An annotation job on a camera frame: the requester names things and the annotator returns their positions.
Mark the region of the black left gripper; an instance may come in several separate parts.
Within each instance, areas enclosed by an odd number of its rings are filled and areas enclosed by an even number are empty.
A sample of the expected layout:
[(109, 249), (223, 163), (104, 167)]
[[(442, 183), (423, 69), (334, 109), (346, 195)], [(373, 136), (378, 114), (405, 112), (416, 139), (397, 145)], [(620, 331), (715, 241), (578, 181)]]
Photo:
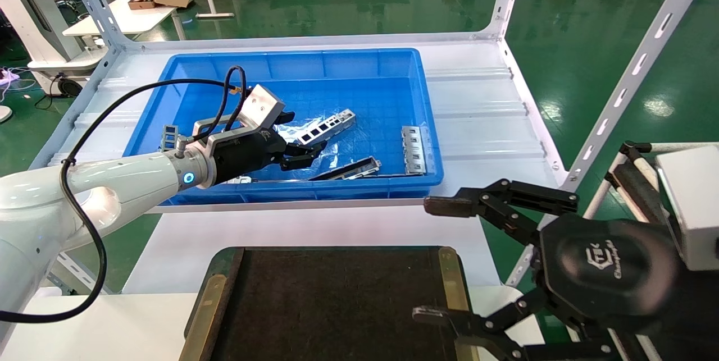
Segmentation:
[(211, 155), (215, 166), (213, 185), (259, 171), (280, 159), (282, 171), (311, 167), (326, 148), (327, 141), (313, 144), (286, 143), (276, 131), (277, 125), (294, 121), (294, 111), (282, 111), (269, 129), (218, 143)]

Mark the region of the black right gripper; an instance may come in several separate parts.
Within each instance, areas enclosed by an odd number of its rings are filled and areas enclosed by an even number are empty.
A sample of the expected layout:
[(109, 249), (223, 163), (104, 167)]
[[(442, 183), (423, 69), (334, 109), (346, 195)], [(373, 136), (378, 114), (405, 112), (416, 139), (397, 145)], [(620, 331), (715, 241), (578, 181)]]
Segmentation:
[[(640, 221), (586, 220), (573, 214), (578, 203), (575, 193), (508, 179), (482, 189), (460, 188), (452, 197), (424, 198), (429, 215), (480, 217), (517, 243), (539, 244), (541, 287), (488, 317), (466, 310), (415, 307), (413, 320), (446, 327), (457, 344), (478, 346), (498, 360), (615, 356), (615, 346), (601, 337), (526, 346), (509, 337), (507, 330), (543, 308), (570, 327), (655, 330), (684, 270), (672, 238), (660, 226)], [(539, 232), (538, 223), (519, 208), (560, 217)]]

